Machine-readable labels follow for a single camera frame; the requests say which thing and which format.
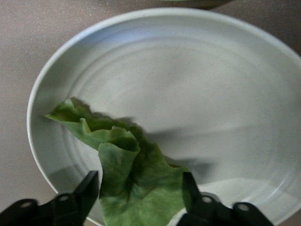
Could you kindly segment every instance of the plate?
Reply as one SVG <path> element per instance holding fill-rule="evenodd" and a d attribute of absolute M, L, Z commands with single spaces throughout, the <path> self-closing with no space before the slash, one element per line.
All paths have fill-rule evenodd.
<path fill-rule="evenodd" d="M 256 205 L 274 224 L 301 207 L 301 59 L 234 18 L 155 8 L 102 21 L 49 59 L 28 103 L 35 161 L 56 192 L 73 190 L 97 152 L 44 117 L 77 97 L 138 123 L 169 163 L 231 206 Z M 102 225 L 95 204 L 89 219 Z"/>

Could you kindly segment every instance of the countertop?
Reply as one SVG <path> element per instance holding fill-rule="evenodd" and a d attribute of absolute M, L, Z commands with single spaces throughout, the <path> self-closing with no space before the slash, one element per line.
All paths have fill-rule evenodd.
<path fill-rule="evenodd" d="M 0 7 L 0 211 L 16 200 L 43 204 L 55 192 L 40 173 L 26 133 L 29 95 L 52 54 L 83 29 L 114 15 L 154 7 L 206 7 L 200 1 L 15 0 Z M 300 0 L 234 0 L 209 9 L 254 24 L 301 55 Z M 281 226 L 296 226 L 297 212 Z"/>

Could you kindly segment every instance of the lettuce leaf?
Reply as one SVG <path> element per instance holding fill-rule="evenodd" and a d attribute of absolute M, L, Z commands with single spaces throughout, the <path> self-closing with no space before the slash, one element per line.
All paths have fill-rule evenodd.
<path fill-rule="evenodd" d="M 106 226 L 166 226 L 184 208 L 182 167 L 169 166 L 136 124 L 97 117 L 77 99 L 48 118 L 98 151 L 103 168 L 99 201 Z"/>

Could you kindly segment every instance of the screw hole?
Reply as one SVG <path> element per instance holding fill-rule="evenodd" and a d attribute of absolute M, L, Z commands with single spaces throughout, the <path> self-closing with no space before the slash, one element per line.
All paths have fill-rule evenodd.
<path fill-rule="evenodd" d="M 63 195 L 63 196 L 59 197 L 58 200 L 61 201 L 61 202 L 63 202 L 63 201 L 66 201 L 67 199 L 69 199 L 69 196 Z"/>
<path fill-rule="evenodd" d="M 206 203 L 212 203 L 212 199 L 207 197 L 207 196 L 203 197 L 203 201 L 206 202 Z"/>
<path fill-rule="evenodd" d="M 250 208 L 245 204 L 239 204 L 238 208 L 242 211 L 249 211 L 250 210 Z"/>
<path fill-rule="evenodd" d="M 26 207 L 29 207 L 29 206 L 31 206 L 31 202 L 24 202 L 24 203 L 22 203 L 21 205 L 20 205 L 20 207 L 21 208 L 26 208 Z"/>

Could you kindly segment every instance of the table surface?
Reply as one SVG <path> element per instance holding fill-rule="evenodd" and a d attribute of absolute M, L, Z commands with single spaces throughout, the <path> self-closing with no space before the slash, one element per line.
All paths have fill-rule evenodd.
<path fill-rule="evenodd" d="M 35 198 L 43 204 L 55 195 L 34 161 L 26 133 L 30 91 L 52 54 L 75 34 L 111 16 L 143 8 L 204 6 L 209 5 L 157 0 L 1 2 L 0 211 L 19 199 Z M 233 0 L 210 10 L 268 31 L 301 56 L 300 0 Z M 300 221 L 301 211 L 281 226 L 299 225 Z"/>

